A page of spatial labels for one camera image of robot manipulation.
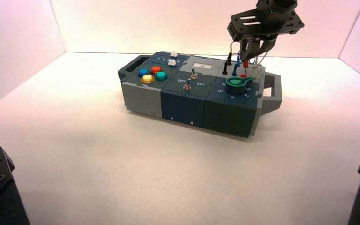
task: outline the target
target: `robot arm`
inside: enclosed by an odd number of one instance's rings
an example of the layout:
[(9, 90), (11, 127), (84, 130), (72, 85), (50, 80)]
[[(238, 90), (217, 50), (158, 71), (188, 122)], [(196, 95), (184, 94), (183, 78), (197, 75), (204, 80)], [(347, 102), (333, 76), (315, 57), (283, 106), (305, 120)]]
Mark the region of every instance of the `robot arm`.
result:
[(232, 15), (227, 28), (232, 39), (241, 42), (243, 62), (271, 50), (279, 34), (296, 34), (304, 27), (294, 11), (297, 0), (259, 0), (256, 6)]

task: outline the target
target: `red button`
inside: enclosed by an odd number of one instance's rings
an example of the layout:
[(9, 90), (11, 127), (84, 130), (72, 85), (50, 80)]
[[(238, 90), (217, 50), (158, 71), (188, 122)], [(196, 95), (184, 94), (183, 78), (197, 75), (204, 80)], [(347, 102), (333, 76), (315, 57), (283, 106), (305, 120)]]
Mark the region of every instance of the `red button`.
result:
[(161, 67), (153, 67), (152, 69), (151, 69), (151, 72), (153, 73), (153, 74), (156, 74), (156, 73), (158, 73), (158, 72), (160, 72), (161, 71)]

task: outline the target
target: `red probe plug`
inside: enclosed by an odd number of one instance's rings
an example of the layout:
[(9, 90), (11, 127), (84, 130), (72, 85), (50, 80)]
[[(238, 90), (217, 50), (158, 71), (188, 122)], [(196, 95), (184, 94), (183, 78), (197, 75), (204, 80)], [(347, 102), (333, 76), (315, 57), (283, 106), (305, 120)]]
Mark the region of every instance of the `red probe plug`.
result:
[(246, 68), (249, 68), (249, 60), (245, 60), (243, 61), (243, 67), (246, 69)]

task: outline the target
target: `teal button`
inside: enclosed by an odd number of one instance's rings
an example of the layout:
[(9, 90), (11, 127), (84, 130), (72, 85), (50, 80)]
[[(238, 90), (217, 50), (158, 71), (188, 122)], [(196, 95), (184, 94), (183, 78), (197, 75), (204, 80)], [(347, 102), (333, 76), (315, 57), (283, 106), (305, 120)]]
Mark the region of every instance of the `teal button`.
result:
[(165, 72), (158, 72), (157, 73), (157, 80), (159, 81), (163, 81), (166, 80), (167, 76)]

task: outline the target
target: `blue button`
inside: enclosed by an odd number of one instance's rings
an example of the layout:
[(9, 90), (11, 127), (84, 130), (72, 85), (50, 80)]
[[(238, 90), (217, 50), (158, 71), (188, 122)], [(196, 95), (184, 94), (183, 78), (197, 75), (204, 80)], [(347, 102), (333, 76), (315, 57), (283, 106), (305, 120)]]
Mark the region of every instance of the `blue button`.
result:
[(148, 70), (147, 69), (140, 69), (139, 70), (139, 77), (142, 77), (144, 75), (148, 74)]

